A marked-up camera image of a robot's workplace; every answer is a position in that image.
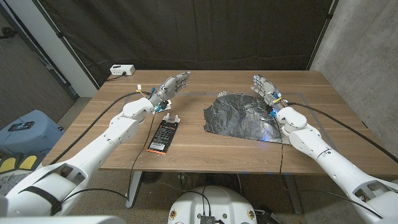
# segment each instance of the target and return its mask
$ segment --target black backdrop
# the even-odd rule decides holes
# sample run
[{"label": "black backdrop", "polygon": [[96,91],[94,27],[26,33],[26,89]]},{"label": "black backdrop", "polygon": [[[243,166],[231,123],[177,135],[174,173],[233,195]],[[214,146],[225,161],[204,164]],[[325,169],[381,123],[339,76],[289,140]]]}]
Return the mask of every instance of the black backdrop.
[{"label": "black backdrop", "polygon": [[136,69],[305,70],[332,0],[40,0],[102,85]]}]

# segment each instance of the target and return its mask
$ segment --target wire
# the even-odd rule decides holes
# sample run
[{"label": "wire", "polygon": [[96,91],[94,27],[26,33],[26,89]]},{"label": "wire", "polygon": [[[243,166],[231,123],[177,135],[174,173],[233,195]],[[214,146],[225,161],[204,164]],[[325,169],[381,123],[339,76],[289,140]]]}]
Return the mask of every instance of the wire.
[{"label": "wire", "polygon": [[380,149],[382,152],[384,152],[387,156],[389,156],[392,160],[394,160],[396,163],[398,163],[398,158],[396,158],[394,155],[392,155],[389,151],[387,151],[386,149],[384,149],[383,147],[381,147],[379,144],[377,144],[376,142],[372,141],[371,139],[369,139],[368,137],[366,137],[365,135],[359,133],[357,130],[351,128],[350,126],[348,126],[347,124],[337,120],[336,118],[326,114],[325,112],[322,112],[320,110],[317,110],[315,108],[312,108],[311,106],[307,106],[307,105],[303,105],[301,103],[287,103],[288,105],[297,105],[297,106],[302,106],[305,108],[308,108],[310,110],[316,111],[322,115],[327,116],[328,118],[332,119],[333,121],[337,122],[338,124],[342,125],[343,127],[345,127],[346,129],[349,129],[350,131],[354,132],[355,134],[357,134],[359,137],[365,139],[367,142],[369,142],[370,144],[372,144],[373,146],[375,146],[376,148]]},{"label": "wire", "polygon": [[[209,216],[210,216],[210,214],[211,214],[210,202],[209,202],[209,200],[207,199],[207,197],[206,197],[204,194],[201,194],[201,193],[199,193],[199,192],[194,192],[194,191],[192,191],[192,190],[187,191],[187,193],[188,193],[188,192],[190,192],[190,193],[195,193],[195,194],[200,194],[200,195],[202,196],[202,198],[205,198],[205,199],[206,199],[207,204],[209,205]],[[205,215],[205,202],[204,202],[204,201],[203,201],[203,215],[206,216],[206,215]]]},{"label": "wire", "polygon": [[127,197],[124,196],[123,194],[121,194],[121,193],[119,193],[119,192],[117,192],[117,191],[114,191],[114,190],[109,190],[109,189],[84,189],[84,190],[79,190],[79,191],[77,191],[77,192],[75,192],[75,193],[73,193],[73,194],[67,196],[66,198],[64,198],[64,199],[61,201],[61,203],[65,202],[66,200],[70,199],[71,197],[75,196],[75,195],[78,194],[78,193],[82,193],[82,192],[86,192],[86,191],[91,191],[91,190],[102,190],[102,191],[112,192],[112,193],[118,194],[118,195],[120,195],[121,197],[123,197],[123,198],[129,200],[129,198],[127,198]]},{"label": "wire", "polygon": [[282,98],[279,97],[278,99],[274,100],[273,103],[276,103],[276,102],[278,102],[278,101],[281,100],[281,99],[282,99]]},{"label": "wire", "polygon": [[282,105],[283,105],[284,107],[286,107],[286,105],[285,105],[285,103],[284,103],[284,100],[285,100],[285,99],[282,99],[280,102],[282,103]]},{"label": "wire", "polygon": [[342,197],[342,196],[337,195],[337,194],[333,194],[333,193],[330,193],[330,192],[324,192],[322,190],[298,190],[298,191],[302,191],[302,192],[321,192],[321,193],[324,193],[324,194],[328,194],[328,195],[332,195],[332,196],[335,196],[335,197],[339,197],[339,198],[342,198],[342,199],[347,200],[349,202],[352,202],[352,203],[354,203],[354,204],[356,204],[356,205],[358,205],[360,207],[365,208],[366,210],[368,210],[369,212],[373,213],[375,216],[377,216],[379,218],[383,218],[379,214],[377,214],[375,211],[371,210],[370,208],[368,208],[368,207],[366,207],[364,205],[361,205],[360,203],[355,202],[354,200],[351,200],[351,199],[346,198],[346,197]]},{"label": "wire", "polygon": [[141,92],[141,90],[137,90],[137,92],[141,93],[144,97],[146,97],[146,96]]},{"label": "wire", "polygon": [[139,94],[138,92],[133,92],[133,93],[128,93],[126,95],[123,95],[121,97],[119,97],[118,99],[116,99],[113,103],[111,103],[93,122],[91,125],[88,126],[88,128],[86,128],[86,130],[72,143],[70,144],[70,146],[68,146],[57,158],[55,158],[50,165],[56,163],[57,161],[59,161],[93,126],[94,124],[113,106],[115,105],[115,103],[119,102],[121,99],[127,97],[127,96],[131,96],[131,95],[135,95],[135,94]]},{"label": "wire", "polygon": [[230,178],[230,183],[233,185],[233,187],[234,187],[234,191],[236,192],[236,193],[239,193],[239,187],[237,187],[236,186],[236,178],[235,178],[235,175],[233,175],[233,174],[225,174],[225,175],[227,175],[229,178]]},{"label": "wire", "polygon": [[201,201],[203,202],[203,215],[205,215],[205,199],[204,199],[204,196],[205,196],[205,188],[206,187],[207,187],[207,184],[205,185],[205,187],[203,188],[203,191],[201,193],[201,196],[202,196],[201,197]]},{"label": "wire", "polygon": [[110,78],[110,79],[107,79],[107,80],[105,80],[106,82],[109,82],[109,81],[117,81],[117,80],[119,80],[120,78],[122,78],[122,77],[124,77],[124,76],[126,76],[126,72],[123,72],[120,76],[118,76],[118,77],[114,77],[114,78]]},{"label": "wire", "polygon": [[129,178],[129,188],[128,188],[128,190],[127,190],[127,198],[130,198],[130,186],[131,186],[132,170],[133,170],[133,168],[134,168],[134,165],[135,165],[136,162],[137,162],[138,157],[141,155],[141,153],[143,152],[143,150],[144,150],[144,148],[145,148],[145,145],[146,145],[147,142],[148,142],[148,139],[149,139],[149,136],[150,136],[150,131],[151,131],[151,129],[152,129],[152,125],[154,124],[154,120],[155,120],[155,114],[154,114],[154,117],[152,118],[152,122],[150,123],[150,128],[149,128],[149,131],[148,131],[147,139],[145,140],[145,143],[144,143],[144,145],[142,146],[142,149],[141,149],[141,151],[139,152],[139,154],[137,155],[136,159],[134,160],[134,162],[132,162],[132,166],[131,166],[131,170],[130,170],[130,178]]},{"label": "wire", "polygon": [[238,176],[238,181],[239,181],[239,189],[241,191],[241,195],[243,196],[243,191],[242,191],[242,184],[241,184],[241,178],[239,177],[239,174],[236,174]]},{"label": "wire", "polygon": [[275,118],[274,118],[274,121],[275,121],[275,123],[276,123],[276,125],[278,127],[279,136],[280,136],[280,143],[282,144],[282,153],[280,154],[279,182],[280,182],[280,185],[282,186],[282,188],[284,190],[289,191],[287,189],[287,187],[284,185],[284,180],[282,178],[282,164],[284,162],[284,142],[282,140],[282,133],[280,132],[279,123],[278,123],[278,121]]},{"label": "wire", "polygon": [[182,173],[180,173],[180,183],[181,183],[181,195],[183,194],[182,193]]}]

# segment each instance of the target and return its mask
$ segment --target crumpled aluminum foil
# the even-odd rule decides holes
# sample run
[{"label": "crumpled aluminum foil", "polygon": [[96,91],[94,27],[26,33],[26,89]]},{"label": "crumpled aluminum foil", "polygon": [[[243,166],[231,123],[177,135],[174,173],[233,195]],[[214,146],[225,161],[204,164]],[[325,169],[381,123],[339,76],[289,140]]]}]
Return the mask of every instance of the crumpled aluminum foil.
[{"label": "crumpled aluminum foil", "polygon": [[[269,114],[271,111],[272,108],[263,98],[224,91],[204,110],[205,131],[238,138],[280,142],[280,132]],[[282,140],[284,144],[289,144],[288,139]]]}]

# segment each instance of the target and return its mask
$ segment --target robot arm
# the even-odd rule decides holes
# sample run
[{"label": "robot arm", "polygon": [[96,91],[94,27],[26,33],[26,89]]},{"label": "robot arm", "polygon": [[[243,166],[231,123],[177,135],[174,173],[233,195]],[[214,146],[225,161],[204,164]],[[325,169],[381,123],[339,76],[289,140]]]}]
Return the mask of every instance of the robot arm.
[{"label": "robot arm", "polygon": [[67,215],[81,194],[66,201],[67,196],[86,189],[88,182],[123,142],[134,138],[145,114],[154,112],[159,103],[169,100],[187,84],[190,72],[167,79],[149,99],[141,98],[123,107],[109,128],[71,159],[43,167],[19,182],[7,195],[8,217]]},{"label": "robot arm", "polygon": [[344,156],[330,147],[319,131],[307,124],[304,115],[287,106],[279,90],[264,77],[254,76],[252,89],[273,107],[274,115],[283,125],[282,132],[300,152],[315,160],[348,198],[370,211],[354,205],[366,223],[394,223],[397,219],[398,185],[364,173]]}]

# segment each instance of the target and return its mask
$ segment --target gray wall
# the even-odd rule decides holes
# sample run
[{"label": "gray wall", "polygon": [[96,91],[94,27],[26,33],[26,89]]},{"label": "gray wall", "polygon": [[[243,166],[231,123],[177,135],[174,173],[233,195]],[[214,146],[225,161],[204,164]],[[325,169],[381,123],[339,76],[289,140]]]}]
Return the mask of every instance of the gray wall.
[{"label": "gray wall", "polygon": [[311,70],[398,154],[398,1],[340,0]]}]

